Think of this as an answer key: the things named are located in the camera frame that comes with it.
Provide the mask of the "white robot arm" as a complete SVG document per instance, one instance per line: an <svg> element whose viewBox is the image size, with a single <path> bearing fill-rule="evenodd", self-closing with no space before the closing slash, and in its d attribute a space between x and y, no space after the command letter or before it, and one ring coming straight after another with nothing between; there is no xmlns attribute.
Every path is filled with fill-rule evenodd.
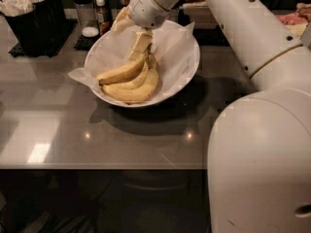
<svg viewBox="0 0 311 233"><path fill-rule="evenodd" d="M178 0L130 0L157 28ZM208 146L212 233L311 233L311 50L260 0L206 0L256 91L227 106Z"/></svg>

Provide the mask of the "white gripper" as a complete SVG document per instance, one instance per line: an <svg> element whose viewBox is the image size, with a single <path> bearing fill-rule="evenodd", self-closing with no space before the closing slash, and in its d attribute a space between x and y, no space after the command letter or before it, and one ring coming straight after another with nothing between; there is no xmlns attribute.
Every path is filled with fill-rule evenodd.
<svg viewBox="0 0 311 233"><path fill-rule="evenodd" d="M145 29L157 29L168 18L171 9L180 0L130 0L129 8L123 7L113 22L111 30L122 32L134 23ZM133 31L126 60L135 60L153 41L153 32L140 29Z"/></svg>

